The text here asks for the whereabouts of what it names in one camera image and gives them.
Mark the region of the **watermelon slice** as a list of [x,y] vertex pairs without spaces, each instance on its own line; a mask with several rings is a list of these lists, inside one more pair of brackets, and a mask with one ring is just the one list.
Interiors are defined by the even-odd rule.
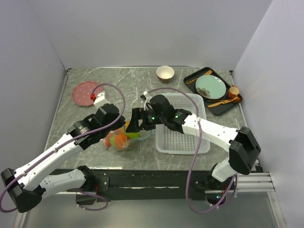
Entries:
[[108,137],[105,137],[103,139],[103,144],[104,144],[105,148],[109,148],[111,146],[110,139]]

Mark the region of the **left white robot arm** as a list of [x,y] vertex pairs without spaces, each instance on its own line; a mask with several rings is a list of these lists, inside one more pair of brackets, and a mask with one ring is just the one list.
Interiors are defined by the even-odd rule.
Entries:
[[75,122],[53,146],[34,160],[15,170],[5,169],[1,178],[15,209],[24,213],[58,192],[93,189],[97,180],[87,166],[79,166],[60,175],[52,175],[52,172],[66,160],[100,142],[110,131],[119,129],[124,124],[125,118],[119,109],[114,104],[105,104],[95,114]]

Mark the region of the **orange fruit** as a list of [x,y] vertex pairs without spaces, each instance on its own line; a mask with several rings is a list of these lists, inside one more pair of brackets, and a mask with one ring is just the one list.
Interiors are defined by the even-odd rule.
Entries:
[[115,143],[116,143],[116,147],[118,149],[124,149],[126,147],[126,143],[127,143],[127,137],[125,134],[118,134],[116,136],[116,139],[115,139]]

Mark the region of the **light green wrinkled fruit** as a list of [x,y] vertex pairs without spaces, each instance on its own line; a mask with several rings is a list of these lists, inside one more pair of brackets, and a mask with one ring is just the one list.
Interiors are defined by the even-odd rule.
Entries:
[[116,145],[115,139],[116,139],[116,135],[113,135],[113,136],[109,139],[109,143],[110,143],[111,146],[115,146],[115,145]]

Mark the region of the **green apple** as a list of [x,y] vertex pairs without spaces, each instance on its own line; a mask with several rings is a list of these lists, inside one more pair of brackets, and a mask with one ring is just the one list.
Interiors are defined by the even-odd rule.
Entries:
[[129,139],[136,139],[136,138],[140,138],[140,133],[126,133],[126,136]]

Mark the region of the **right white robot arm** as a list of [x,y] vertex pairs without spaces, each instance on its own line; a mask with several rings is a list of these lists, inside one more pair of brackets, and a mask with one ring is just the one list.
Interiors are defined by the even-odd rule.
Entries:
[[248,175],[261,152],[249,128],[225,127],[202,119],[190,111],[176,109],[164,95],[149,98],[144,108],[134,108],[126,131],[150,131],[158,124],[181,134],[201,136],[228,152],[228,158],[216,164],[208,177],[208,184],[213,189],[219,189],[228,178],[237,173]]

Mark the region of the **clear zip bag blue zipper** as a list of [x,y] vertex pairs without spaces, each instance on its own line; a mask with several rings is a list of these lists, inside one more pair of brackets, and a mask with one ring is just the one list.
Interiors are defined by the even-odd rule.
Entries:
[[141,130],[138,133],[127,133],[126,129],[129,125],[129,121],[126,121],[125,125],[119,129],[111,131],[104,139],[103,144],[106,149],[111,147],[116,150],[125,150],[131,144],[148,139],[154,133],[152,131]]

